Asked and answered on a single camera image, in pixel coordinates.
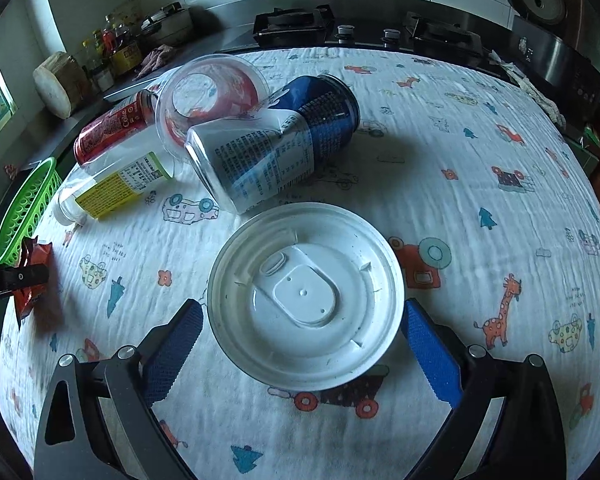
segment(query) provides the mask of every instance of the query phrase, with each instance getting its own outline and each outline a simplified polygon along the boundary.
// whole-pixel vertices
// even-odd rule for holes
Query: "blue gripper pad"
[[[180,322],[144,366],[142,395],[149,408],[154,402],[163,400],[171,390],[184,361],[202,332],[203,320],[202,307],[197,301],[191,301],[191,306]]]
[[[462,397],[460,367],[422,315],[418,301],[411,298],[404,302],[404,306],[400,329],[436,397],[455,408]]]

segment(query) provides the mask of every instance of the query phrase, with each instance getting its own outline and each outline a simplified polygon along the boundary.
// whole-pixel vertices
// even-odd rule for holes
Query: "coca-cola can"
[[[155,94],[141,90],[85,126],[74,142],[76,162],[82,166],[111,146],[154,124],[156,101]]]

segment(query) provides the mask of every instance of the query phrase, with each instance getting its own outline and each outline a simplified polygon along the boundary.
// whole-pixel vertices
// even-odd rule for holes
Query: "plastic bottle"
[[[92,32],[92,34],[93,34],[93,46],[96,48],[98,55],[102,59],[105,59],[107,56],[105,53],[104,40],[102,39],[102,31],[98,28],[98,29],[94,30]]]
[[[113,33],[116,35],[116,51],[129,46],[133,41],[131,30],[123,20],[115,22]]]
[[[109,67],[100,57],[100,54],[98,54],[94,41],[85,40],[82,42],[82,46],[86,51],[86,67],[89,76],[93,79],[101,92],[108,90],[114,85],[113,75]]]
[[[116,33],[114,32],[115,25],[113,23],[114,15],[107,14],[105,19],[107,20],[107,25],[102,31],[102,41],[104,42],[107,56],[110,56],[116,50]]]
[[[68,226],[77,223],[84,225],[87,220],[87,213],[75,201],[74,193],[90,180],[93,180],[93,178],[85,173],[84,170],[76,168],[67,180],[62,183],[62,187],[52,204],[54,217],[59,224]]]
[[[88,216],[100,218],[155,189],[179,168],[180,164],[164,149],[155,126],[150,126],[75,168],[52,203],[54,216],[62,225],[82,225]],[[102,186],[91,189],[107,179]],[[88,196],[90,202],[82,202]]]

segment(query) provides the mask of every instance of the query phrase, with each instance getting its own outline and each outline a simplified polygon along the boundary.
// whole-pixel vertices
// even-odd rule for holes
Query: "snack bag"
[[[20,261],[17,267],[27,267],[33,264],[45,264],[48,266],[51,249],[51,243],[39,244],[37,236],[35,238],[23,238],[20,245]],[[31,314],[40,295],[45,291],[46,283],[44,285],[26,286],[14,291],[13,299],[15,300],[18,329],[22,320]]]

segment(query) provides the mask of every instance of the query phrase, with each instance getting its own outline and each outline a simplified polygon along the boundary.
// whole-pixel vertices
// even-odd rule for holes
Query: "white tablecloth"
[[[569,478],[577,478],[600,449],[600,206],[548,118],[518,88],[405,54],[300,48],[244,57],[272,90],[298,75],[336,75],[362,114],[327,168],[268,205],[311,200],[352,210],[390,240],[407,297],[436,322],[498,358],[542,355]],[[0,410],[33,467],[38,417],[62,354],[108,357],[168,322],[186,298],[205,303],[216,254],[250,216],[209,209],[206,200],[200,208],[209,198],[185,167],[73,237],[45,214],[36,233],[54,244],[57,292],[20,330],[9,309],[0,345]],[[450,264],[427,264],[427,247],[445,244]],[[401,333],[357,396],[313,392],[319,404],[306,412],[296,408],[306,394],[242,373],[205,319],[154,413],[202,479],[376,480],[403,478],[449,411]],[[359,408],[369,399],[378,407],[373,417]],[[498,409],[492,402],[463,472],[476,467]]]

